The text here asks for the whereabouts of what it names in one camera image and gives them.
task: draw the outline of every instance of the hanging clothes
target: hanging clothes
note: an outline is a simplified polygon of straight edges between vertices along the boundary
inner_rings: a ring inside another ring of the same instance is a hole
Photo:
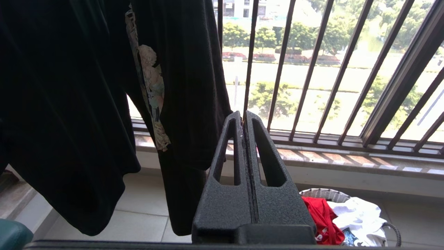
[[[334,224],[333,210],[323,198],[301,196],[317,228],[316,242],[319,245],[339,245],[344,241],[344,234]]]
[[[327,202],[337,218],[333,220],[345,234],[345,246],[383,246],[385,232],[381,228],[387,222],[379,217],[378,205],[351,197],[344,203]]]
[[[191,233],[231,113],[211,0],[131,0],[127,32],[159,153],[173,231]]]
[[[141,49],[144,65],[155,61],[145,77],[157,72],[142,91],[128,0],[0,1],[0,169],[11,164],[84,234],[106,227],[122,176],[140,170],[126,93],[159,149],[173,229],[190,233],[230,106],[211,1],[174,3],[133,2],[156,53]]]

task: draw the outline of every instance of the laundry basket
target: laundry basket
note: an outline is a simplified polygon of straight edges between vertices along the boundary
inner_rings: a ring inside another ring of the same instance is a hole
[[[301,191],[301,192],[299,192],[299,194],[304,197],[324,198],[327,201],[332,201],[335,203],[344,203],[348,199],[350,199],[350,196],[343,193],[343,192],[333,190],[333,189],[325,189],[325,188],[311,188],[311,189]],[[400,247],[401,246],[401,234],[400,234],[399,230],[394,225],[392,225],[391,223],[388,223],[388,222],[385,222],[384,224],[382,224],[382,227],[388,227],[388,228],[391,228],[392,230],[395,231],[396,246]]]

